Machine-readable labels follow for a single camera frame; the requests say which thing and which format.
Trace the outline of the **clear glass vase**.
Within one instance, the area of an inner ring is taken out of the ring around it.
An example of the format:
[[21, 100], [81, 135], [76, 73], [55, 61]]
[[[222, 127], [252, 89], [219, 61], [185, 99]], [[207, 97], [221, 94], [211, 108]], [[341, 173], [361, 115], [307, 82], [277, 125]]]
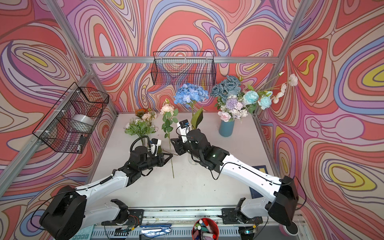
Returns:
[[188, 161], [193, 166], [199, 165], [199, 163], [200, 163], [199, 161], [195, 160], [194, 156], [191, 154], [189, 154]]

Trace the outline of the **teal ceramic vase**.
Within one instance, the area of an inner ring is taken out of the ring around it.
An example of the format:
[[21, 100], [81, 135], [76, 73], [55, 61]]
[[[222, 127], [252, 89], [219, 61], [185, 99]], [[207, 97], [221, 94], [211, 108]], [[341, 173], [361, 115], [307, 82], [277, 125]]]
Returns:
[[222, 137], [230, 137], [233, 134], [235, 121], [221, 121], [220, 127], [219, 127], [219, 134]]

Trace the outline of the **pink rose stem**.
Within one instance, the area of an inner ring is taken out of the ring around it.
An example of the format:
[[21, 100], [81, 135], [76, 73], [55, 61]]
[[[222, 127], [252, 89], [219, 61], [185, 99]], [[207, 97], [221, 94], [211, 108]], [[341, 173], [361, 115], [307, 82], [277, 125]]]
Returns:
[[220, 119], [223, 121], [223, 122], [229, 122], [231, 121], [232, 119], [232, 116], [230, 113], [227, 113], [227, 112], [223, 112], [223, 111], [219, 111], [218, 112], [218, 115], [220, 116]]

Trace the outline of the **peach carnation stem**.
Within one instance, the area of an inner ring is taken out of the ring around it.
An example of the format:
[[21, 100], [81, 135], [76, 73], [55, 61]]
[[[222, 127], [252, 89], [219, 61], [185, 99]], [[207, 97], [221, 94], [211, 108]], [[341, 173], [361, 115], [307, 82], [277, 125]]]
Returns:
[[165, 138], [168, 138], [169, 140], [169, 145], [170, 149], [172, 148], [172, 143], [171, 143], [171, 132], [173, 131], [172, 124], [177, 120], [175, 118], [175, 108], [174, 106], [171, 105], [170, 100], [166, 99], [164, 101], [164, 105], [162, 106], [160, 110], [160, 114], [163, 116], [163, 125], [162, 125], [162, 130], [165, 133]]

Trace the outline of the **blue hydrangea stem with leaves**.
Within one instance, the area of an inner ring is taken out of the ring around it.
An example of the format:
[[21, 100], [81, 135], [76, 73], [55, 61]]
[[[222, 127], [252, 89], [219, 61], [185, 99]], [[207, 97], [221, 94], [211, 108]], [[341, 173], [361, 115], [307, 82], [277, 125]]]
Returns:
[[203, 120], [204, 108], [201, 107], [198, 111], [194, 112], [196, 103], [203, 102], [209, 98], [209, 93], [204, 90], [202, 86], [186, 83], [183, 84], [176, 95], [174, 96], [174, 104], [187, 105], [192, 110], [191, 125], [193, 129], [197, 129]]

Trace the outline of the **blue hydrangea bunch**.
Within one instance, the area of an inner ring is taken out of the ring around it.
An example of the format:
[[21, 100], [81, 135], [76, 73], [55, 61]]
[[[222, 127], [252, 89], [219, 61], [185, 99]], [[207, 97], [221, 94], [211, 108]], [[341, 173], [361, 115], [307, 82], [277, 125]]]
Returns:
[[230, 113], [231, 121], [242, 120], [261, 107], [257, 101], [258, 92], [249, 87], [242, 89], [242, 79], [235, 76], [227, 76], [226, 79], [214, 85], [210, 96], [216, 98], [216, 107], [219, 111]]

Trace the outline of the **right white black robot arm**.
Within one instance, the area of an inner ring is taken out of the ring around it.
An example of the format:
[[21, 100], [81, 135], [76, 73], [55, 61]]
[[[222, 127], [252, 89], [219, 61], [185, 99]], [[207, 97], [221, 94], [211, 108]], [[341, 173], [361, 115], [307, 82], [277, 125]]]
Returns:
[[247, 223], [256, 217], [270, 217], [286, 227], [294, 223], [299, 200], [294, 179], [274, 177], [243, 163], [228, 151], [212, 146], [200, 130], [179, 135], [171, 139], [171, 143], [179, 156], [188, 153], [200, 166], [217, 172], [219, 176], [232, 177], [261, 194], [258, 199], [239, 200], [234, 210], [237, 222]]

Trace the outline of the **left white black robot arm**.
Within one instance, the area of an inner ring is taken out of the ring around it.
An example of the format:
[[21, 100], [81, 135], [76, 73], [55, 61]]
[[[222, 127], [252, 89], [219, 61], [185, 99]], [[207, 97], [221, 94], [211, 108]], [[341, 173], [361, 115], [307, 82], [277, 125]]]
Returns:
[[102, 222], [125, 225], [130, 218], [126, 204], [118, 199], [103, 205], [96, 202], [132, 185], [144, 176], [144, 171], [152, 172], [172, 157], [173, 154], [153, 154], [144, 146], [136, 147], [130, 152], [129, 160], [108, 177], [77, 188], [61, 188], [40, 217], [40, 225], [56, 240], [69, 240], [79, 230]]

